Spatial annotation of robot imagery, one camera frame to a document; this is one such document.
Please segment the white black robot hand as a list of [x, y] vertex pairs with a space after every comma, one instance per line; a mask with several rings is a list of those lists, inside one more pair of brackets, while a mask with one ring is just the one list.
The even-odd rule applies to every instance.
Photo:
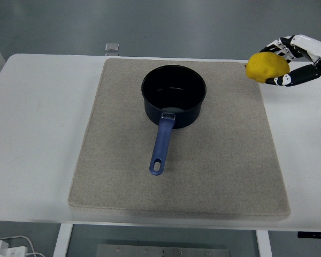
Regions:
[[321, 76], [321, 42], [306, 35], [281, 37], [264, 47], [261, 52], [282, 56], [288, 63], [306, 58], [310, 64], [284, 75], [266, 79], [269, 85], [291, 87], [318, 79]]

